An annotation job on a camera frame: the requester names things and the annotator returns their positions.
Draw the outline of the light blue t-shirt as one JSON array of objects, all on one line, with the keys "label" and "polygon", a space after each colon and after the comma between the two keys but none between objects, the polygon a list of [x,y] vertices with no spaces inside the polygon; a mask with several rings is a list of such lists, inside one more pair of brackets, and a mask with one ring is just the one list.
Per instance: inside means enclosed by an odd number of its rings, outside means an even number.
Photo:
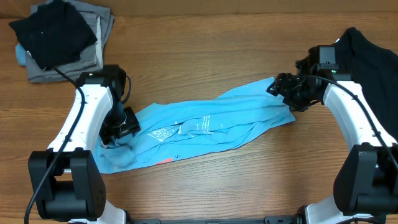
[{"label": "light blue t-shirt", "polygon": [[113,174],[239,148],[295,121],[282,97],[266,92],[273,82],[252,82],[213,100],[153,103],[136,114],[139,132],[108,145],[96,143],[96,165]]}]

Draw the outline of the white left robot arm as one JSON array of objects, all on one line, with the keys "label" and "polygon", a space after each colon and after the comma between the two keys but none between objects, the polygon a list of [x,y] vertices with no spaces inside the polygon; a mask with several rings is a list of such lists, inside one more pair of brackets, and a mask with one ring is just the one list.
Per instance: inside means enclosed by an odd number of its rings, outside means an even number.
[{"label": "white left robot arm", "polygon": [[131,79],[119,65],[83,72],[71,84],[73,106],[57,137],[44,151],[34,151],[28,170],[32,207],[41,218],[66,223],[132,223],[130,214],[106,199],[106,187],[93,157],[96,141],[109,144],[135,134],[139,122],[129,99]]}]

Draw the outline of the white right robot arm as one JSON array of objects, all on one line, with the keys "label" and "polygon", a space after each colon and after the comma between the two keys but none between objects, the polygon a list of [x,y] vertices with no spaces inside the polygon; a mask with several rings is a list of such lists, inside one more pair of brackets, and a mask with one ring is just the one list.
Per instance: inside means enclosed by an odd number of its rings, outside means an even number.
[{"label": "white right robot arm", "polygon": [[301,206],[292,216],[265,217],[265,223],[385,223],[397,213],[397,142],[382,127],[353,81],[339,67],[332,45],[308,51],[297,75],[280,73],[267,92],[283,96],[292,111],[316,103],[335,117],[349,154],[333,184],[333,194]]}]

